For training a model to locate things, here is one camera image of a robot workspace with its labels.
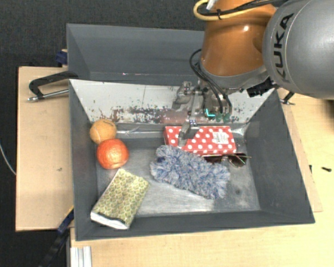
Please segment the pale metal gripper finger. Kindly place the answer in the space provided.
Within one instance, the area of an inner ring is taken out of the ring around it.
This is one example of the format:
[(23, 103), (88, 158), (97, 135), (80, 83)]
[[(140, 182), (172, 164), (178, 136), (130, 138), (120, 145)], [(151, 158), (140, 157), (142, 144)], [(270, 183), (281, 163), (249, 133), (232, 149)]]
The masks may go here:
[(173, 101), (172, 109), (180, 109), (181, 105), (190, 102), (193, 90), (191, 82), (184, 81), (176, 92), (176, 98)]
[(185, 120), (178, 134), (178, 147), (183, 147), (189, 139), (193, 139), (197, 133), (197, 123), (194, 119)]

